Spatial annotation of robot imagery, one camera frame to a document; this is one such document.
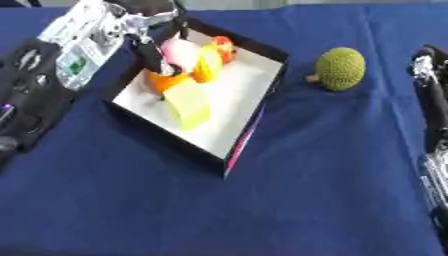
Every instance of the yellow toy fruit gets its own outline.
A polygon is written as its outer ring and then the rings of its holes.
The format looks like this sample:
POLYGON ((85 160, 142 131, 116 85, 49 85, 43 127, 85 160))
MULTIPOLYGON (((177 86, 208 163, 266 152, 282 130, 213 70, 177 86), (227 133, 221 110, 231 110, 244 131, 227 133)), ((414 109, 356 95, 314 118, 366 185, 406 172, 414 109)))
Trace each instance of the yellow toy fruit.
POLYGON ((149 80, 148 85, 151 86, 152 84, 153 88, 159 93, 163 93, 169 88, 189 78, 186 73, 181 73, 176 76, 162 76, 149 70, 146 71, 146 76, 149 80))
POLYGON ((199 49, 199 60, 192 73, 192 77, 198 83, 207 83, 217 78, 222 68, 222 59, 213 45, 207 45, 199 49))

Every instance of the red toy fruit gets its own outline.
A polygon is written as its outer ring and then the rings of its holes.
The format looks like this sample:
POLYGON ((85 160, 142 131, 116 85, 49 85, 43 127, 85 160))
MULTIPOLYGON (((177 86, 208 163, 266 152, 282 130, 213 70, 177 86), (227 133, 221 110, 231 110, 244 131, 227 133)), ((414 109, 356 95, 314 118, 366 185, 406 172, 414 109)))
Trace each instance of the red toy fruit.
POLYGON ((235 59, 235 46, 230 38, 226 36, 215 36, 212 38, 212 45, 217 48, 224 64, 228 64, 235 59))

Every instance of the dark blue tablecloth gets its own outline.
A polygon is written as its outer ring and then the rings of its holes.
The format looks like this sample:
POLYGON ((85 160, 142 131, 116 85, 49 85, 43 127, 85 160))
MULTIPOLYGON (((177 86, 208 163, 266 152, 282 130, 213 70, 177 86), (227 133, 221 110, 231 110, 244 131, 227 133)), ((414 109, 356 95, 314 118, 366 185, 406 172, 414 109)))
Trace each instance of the dark blue tablecloth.
MULTIPOLYGON (((61 9, 0 10, 0 52, 61 9)), ((405 67, 448 48, 448 5, 292 6, 195 16, 291 54, 287 76, 224 181, 126 130, 100 96, 120 52, 0 178, 0 255, 442 255, 416 176, 424 123, 405 67), (332 47, 367 60, 341 93, 304 81, 332 47)))

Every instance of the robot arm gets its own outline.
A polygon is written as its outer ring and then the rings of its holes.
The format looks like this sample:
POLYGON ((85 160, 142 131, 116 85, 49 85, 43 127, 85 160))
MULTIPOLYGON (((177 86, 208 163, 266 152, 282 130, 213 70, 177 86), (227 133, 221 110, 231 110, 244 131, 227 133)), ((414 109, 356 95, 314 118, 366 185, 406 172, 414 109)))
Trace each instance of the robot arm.
POLYGON ((426 45, 414 55, 408 71, 427 126, 420 179, 434 226, 448 251, 448 54, 426 45))
POLYGON ((185 30, 185 12, 176 0, 81 0, 0 59, 0 164, 32 148, 126 39, 146 68, 178 73, 158 44, 185 30))

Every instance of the screw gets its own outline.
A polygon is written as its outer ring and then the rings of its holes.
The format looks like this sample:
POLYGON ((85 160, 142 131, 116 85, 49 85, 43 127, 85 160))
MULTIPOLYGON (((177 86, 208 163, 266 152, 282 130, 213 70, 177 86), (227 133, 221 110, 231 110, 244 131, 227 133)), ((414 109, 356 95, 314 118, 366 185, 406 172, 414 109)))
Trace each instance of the screw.
POLYGON ((47 85, 47 82, 48 82, 48 80, 47 80, 47 76, 46 76, 46 75, 38 75, 38 76, 36 77, 36 82, 37 82, 37 84, 40 85, 40 86, 45 86, 45 85, 47 85))

